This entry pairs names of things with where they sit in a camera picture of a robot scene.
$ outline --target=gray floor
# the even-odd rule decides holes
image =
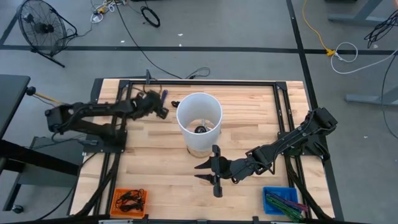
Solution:
[[[17,8],[18,1],[0,2],[0,30],[4,30]],[[90,1],[49,0],[64,17],[73,22],[79,33],[90,28]],[[318,29],[329,48],[340,42],[352,42],[366,49],[363,37],[370,27],[332,23],[327,13],[355,13],[365,0],[357,3],[309,1],[307,19]],[[303,0],[293,0],[298,26],[305,49],[321,49],[314,33],[301,16]],[[134,3],[139,9],[142,3]],[[169,0],[149,1],[162,19],[160,29],[143,24],[143,18],[128,7],[121,7],[132,35],[145,46],[205,47],[275,47],[296,48],[294,33],[285,1],[281,0]],[[373,16],[387,17],[394,10],[385,0]],[[378,50],[395,50],[398,30],[376,43]],[[27,45],[16,25],[7,45]],[[71,42],[74,46],[133,46],[117,12],[106,14],[104,21],[93,26],[87,36]],[[298,54],[242,52],[148,52],[158,66],[187,75],[199,67],[210,67],[210,79],[304,80]],[[380,107],[346,103],[345,94],[379,95],[387,62],[350,76],[336,74],[330,59],[324,55],[306,55],[318,104],[327,107],[339,121],[338,129],[328,136],[336,183],[345,219],[353,222],[391,223],[396,220],[398,150],[386,129]],[[360,55],[352,64],[336,62],[340,70],[353,70],[385,56]],[[93,80],[98,77],[143,75],[149,68],[157,78],[169,78],[154,68],[140,52],[64,51],[56,56],[67,67],[58,65],[28,51],[0,50],[0,73],[29,75],[31,85],[61,101],[88,101]],[[397,85],[398,62],[394,62],[386,90]],[[30,144],[33,136],[50,136],[43,111],[48,106],[33,98],[24,98],[6,133],[6,139],[21,145]],[[398,113],[386,108],[393,130],[398,132]],[[3,184],[15,177],[5,172],[0,178],[0,203],[7,194]],[[0,212],[0,222],[33,220],[47,213],[67,194],[68,188],[25,186],[17,203],[25,206],[20,215]],[[68,202],[51,217],[62,217]]]

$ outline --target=orange basket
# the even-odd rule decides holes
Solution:
[[[111,218],[144,218],[145,216],[145,210],[146,210],[146,205],[147,205],[147,196],[148,192],[144,190],[144,194],[142,196],[142,201],[144,202],[144,209],[143,211],[141,210],[136,210],[132,209],[128,212],[122,212],[120,211],[119,208],[116,207],[116,201],[125,193],[128,191],[133,190],[133,189],[115,189],[113,193],[113,199],[112,199],[112,207],[111,207]]]

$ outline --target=blue bin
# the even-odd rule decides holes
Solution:
[[[283,199],[290,200],[292,202],[298,203],[297,190],[292,187],[263,187],[262,188],[262,199],[264,201],[264,211],[268,215],[285,215],[278,208],[270,205],[266,200],[266,192],[271,192],[280,196]]]

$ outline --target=white cup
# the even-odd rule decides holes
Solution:
[[[214,128],[205,133],[195,133],[187,129],[194,120],[207,120]],[[216,144],[221,132],[223,109],[219,101],[207,93],[192,93],[178,105],[177,121],[180,126],[188,151],[195,157],[206,157],[211,154],[211,146]]]

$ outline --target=wooden table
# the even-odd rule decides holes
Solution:
[[[118,79],[103,80],[98,102],[114,102]],[[302,82],[286,82],[294,124],[298,126],[308,111]],[[154,114],[127,122],[126,151],[121,156],[116,188],[146,189],[149,191],[146,213],[153,219],[178,220],[287,220],[284,216],[266,215],[263,210],[264,186],[288,186],[285,162],[276,160],[276,173],[247,177],[239,184],[221,180],[223,197],[213,196],[213,186],[194,174],[209,174],[210,170],[195,170],[207,159],[192,157],[186,149],[176,120],[172,100],[182,100],[195,92],[216,97],[223,107],[221,136],[218,145],[228,159],[245,157],[244,153],[256,146],[277,140],[279,125],[273,90],[268,86],[206,86],[163,85],[169,94],[165,107],[170,110],[165,120]],[[146,86],[159,91],[160,86]],[[283,97],[280,96],[284,110]],[[108,123],[111,117],[97,117],[94,122]],[[284,119],[289,130],[287,119]],[[71,214],[79,211],[98,186],[103,154],[98,154],[82,168]],[[317,156],[302,156],[307,189],[323,211],[334,216],[321,160]],[[107,190],[103,194],[101,212],[105,212]]]

